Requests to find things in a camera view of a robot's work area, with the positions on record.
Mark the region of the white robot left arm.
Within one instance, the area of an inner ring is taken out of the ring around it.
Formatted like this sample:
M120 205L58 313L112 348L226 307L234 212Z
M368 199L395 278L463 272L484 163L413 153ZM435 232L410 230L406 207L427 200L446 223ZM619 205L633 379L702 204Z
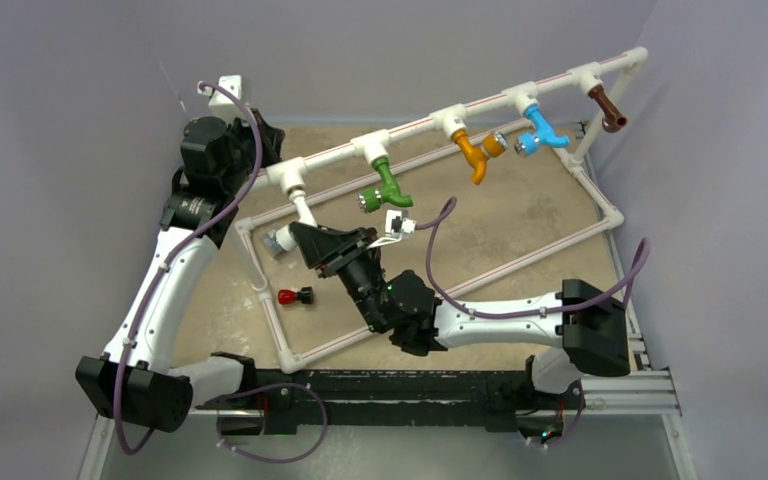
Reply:
M97 413L124 423L173 432L189 410L221 397L244 409L257 399L252 360L215 353L173 364L177 334L192 294L225 239L237 212L235 195L256 164L280 162L285 133L258 110L257 127L241 117L201 117L183 132L183 164L172 177L154 257L116 335L98 357L83 357L75 377ZM221 212L232 207L227 215Z

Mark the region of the white faucet chrome knob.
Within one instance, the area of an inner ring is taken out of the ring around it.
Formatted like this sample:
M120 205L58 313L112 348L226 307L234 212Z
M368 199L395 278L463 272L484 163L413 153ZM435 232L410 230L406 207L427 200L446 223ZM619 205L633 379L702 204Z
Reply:
M301 187L295 188L289 193L289 200L294 205L298 214L297 223L316 227L318 225L311 208L307 202L307 193ZM273 258L278 258L296 249L298 244L290 231L290 224L278 229L269 230L262 236L262 242L267 253Z

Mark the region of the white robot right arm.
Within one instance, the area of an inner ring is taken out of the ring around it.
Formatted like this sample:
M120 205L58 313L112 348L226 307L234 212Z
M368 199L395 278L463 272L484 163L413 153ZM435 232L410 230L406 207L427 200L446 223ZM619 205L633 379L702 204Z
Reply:
M386 278L384 247L402 235L374 228L343 231L293 222L288 227L306 266L339 278L367 330L413 356L477 344L535 344L521 381L524 399L544 407L584 375L630 374L625 305L579 279L556 292L518 300L458 302L415 271Z

